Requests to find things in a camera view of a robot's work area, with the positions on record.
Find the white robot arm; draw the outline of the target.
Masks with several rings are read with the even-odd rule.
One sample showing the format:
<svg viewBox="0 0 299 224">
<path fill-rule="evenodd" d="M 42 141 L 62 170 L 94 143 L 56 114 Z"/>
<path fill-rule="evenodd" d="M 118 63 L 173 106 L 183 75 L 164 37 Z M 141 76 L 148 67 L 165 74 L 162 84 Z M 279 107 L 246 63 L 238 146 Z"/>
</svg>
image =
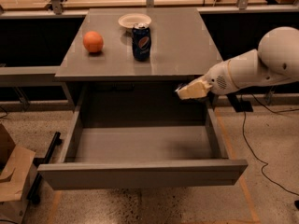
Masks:
<svg viewBox="0 0 299 224">
<path fill-rule="evenodd" d="M 248 87 L 299 80 L 299 30 L 278 27 L 263 36 L 257 49 L 212 66 L 206 74 L 176 89 L 181 100 L 226 95 Z"/>
</svg>

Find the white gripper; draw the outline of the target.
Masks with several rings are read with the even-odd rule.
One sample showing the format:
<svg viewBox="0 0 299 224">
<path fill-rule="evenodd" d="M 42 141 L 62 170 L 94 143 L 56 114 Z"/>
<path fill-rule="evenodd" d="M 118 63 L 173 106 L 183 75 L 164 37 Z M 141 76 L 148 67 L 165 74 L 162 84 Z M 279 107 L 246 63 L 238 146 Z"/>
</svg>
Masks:
<svg viewBox="0 0 299 224">
<path fill-rule="evenodd" d="M 229 62 L 225 61 L 212 66 L 204 75 L 187 85 L 176 89 L 181 100 L 199 99 L 207 96 L 209 91 L 217 95 L 225 95 L 234 91 L 234 84 L 229 75 Z"/>
</svg>

